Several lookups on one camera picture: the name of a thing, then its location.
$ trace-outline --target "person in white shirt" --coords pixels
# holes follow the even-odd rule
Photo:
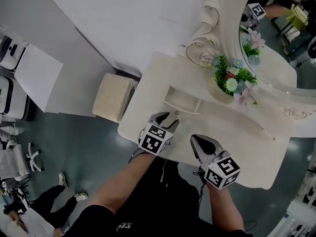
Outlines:
[[[4,210],[0,216],[0,230],[7,237],[58,237],[63,234],[61,228],[76,207],[78,201],[88,198],[86,193],[73,195],[67,203],[56,212],[50,212],[55,199],[67,189],[66,178],[59,173],[59,185],[41,194],[27,209],[19,215],[14,204]]]

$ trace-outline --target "floor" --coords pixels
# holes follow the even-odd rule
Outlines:
[[[286,18],[280,17],[276,20],[276,24],[280,29],[286,26]],[[271,24],[270,18],[264,18],[259,26],[256,28],[258,32],[261,33],[262,38],[265,39],[266,45],[272,48],[274,51],[279,53],[284,59],[287,59],[286,55],[283,52],[281,43],[284,42],[282,36],[276,38],[278,34],[277,29]],[[299,32],[293,28],[288,32],[287,37],[291,41]],[[303,64],[297,68],[297,63],[302,62]],[[290,65],[297,72],[297,87],[302,89],[316,89],[316,60],[309,59],[309,56],[306,53],[298,57],[298,60],[293,61]]]
[[[32,141],[41,149],[44,172],[32,174],[34,194],[58,184],[58,173],[67,176],[69,188],[55,202],[59,209],[75,192],[87,192],[90,197],[98,187],[127,165],[131,153],[137,148],[133,142],[120,137],[118,124],[102,118],[88,118],[65,114],[44,114],[38,110],[33,122],[18,120],[17,140],[27,149]],[[245,229],[257,237],[265,237],[283,217],[294,199],[308,167],[307,156],[313,152],[315,139],[292,138],[274,185],[269,190],[250,189],[239,184],[230,186],[236,206],[240,210]],[[179,172],[198,190],[201,181],[192,172],[197,168],[179,164]],[[72,224],[89,201],[78,203],[69,218]],[[208,191],[200,207],[200,217],[211,222]]]

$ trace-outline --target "mirror frame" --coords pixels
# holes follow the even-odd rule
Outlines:
[[[264,75],[260,70],[248,66],[239,42],[240,19],[247,1],[248,0],[221,0],[219,26],[222,48],[226,57],[230,61],[234,58],[244,61],[246,67],[257,76],[259,86],[278,99],[281,99],[282,102],[315,105],[316,90],[286,86]]]

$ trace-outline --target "white wall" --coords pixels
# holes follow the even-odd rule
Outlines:
[[[198,29],[201,0],[53,0],[116,68],[140,75]]]
[[[114,70],[54,2],[0,0],[0,23],[63,64],[42,110],[92,116],[103,75]],[[45,80],[36,78],[35,83],[45,84]]]

